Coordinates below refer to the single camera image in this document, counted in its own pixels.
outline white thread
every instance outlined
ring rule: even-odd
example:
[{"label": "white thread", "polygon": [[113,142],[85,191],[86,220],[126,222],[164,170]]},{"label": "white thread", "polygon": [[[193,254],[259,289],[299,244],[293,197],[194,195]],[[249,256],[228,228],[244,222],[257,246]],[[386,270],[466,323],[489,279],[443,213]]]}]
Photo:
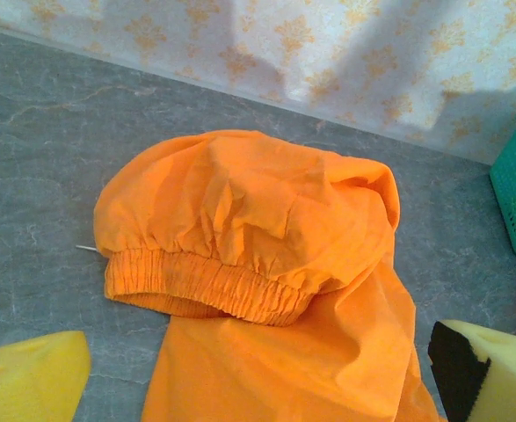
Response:
[{"label": "white thread", "polygon": [[77,249],[83,249],[85,251],[92,251],[92,252],[97,252],[99,253],[99,251],[96,249],[96,248],[93,248],[91,246],[83,246],[82,244],[77,244],[76,245],[76,248]]}]

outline orange cloth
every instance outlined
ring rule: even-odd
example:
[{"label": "orange cloth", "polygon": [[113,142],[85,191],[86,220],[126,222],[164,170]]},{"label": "orange cloth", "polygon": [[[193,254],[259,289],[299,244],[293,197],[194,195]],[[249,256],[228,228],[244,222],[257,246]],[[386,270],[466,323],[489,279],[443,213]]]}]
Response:
[{"label": "orange cloth", "polygon": [[142,420],[439,420],[398,216],[385,165],[258,132],[141,153],[94,229],[107,297],[172,314]]}]

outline orange object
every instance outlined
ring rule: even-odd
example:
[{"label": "orange object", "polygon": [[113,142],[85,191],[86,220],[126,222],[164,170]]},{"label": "orange object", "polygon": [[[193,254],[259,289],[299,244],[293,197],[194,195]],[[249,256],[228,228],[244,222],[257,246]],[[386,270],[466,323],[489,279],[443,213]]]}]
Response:
[{"label": "orange object", "polygon": [[125,166],[94,214],[107,297],[172,314],[144,421],[439,420],[385,165],[187,136]]}]

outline wrinkled fabric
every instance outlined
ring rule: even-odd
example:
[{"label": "wrinkled fabric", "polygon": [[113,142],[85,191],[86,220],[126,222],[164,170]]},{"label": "wrinkled fabric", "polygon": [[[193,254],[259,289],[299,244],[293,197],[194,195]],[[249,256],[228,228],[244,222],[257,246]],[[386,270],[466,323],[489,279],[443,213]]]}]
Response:
[{"label": "wrinkled fabric", "polygon": [[94,212],[108,298],[169,313],[144,421],[437,421],[388,167],[259,132],[157,144]]}]

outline yellow sponge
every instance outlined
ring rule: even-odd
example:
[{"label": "yellow sponge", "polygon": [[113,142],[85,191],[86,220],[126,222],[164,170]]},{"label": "yellow sponge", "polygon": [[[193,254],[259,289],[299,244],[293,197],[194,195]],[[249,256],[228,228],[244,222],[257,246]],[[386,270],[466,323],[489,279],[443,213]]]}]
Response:
[{"label": "yellow sponge", "polygon": [[90,367],[81,331],[0,347],[0,421],[71,421]]},{"label": "yellow sponge", "polygon": [[516,422],[516,336],[441,321],[428,352],[449,422]]}]

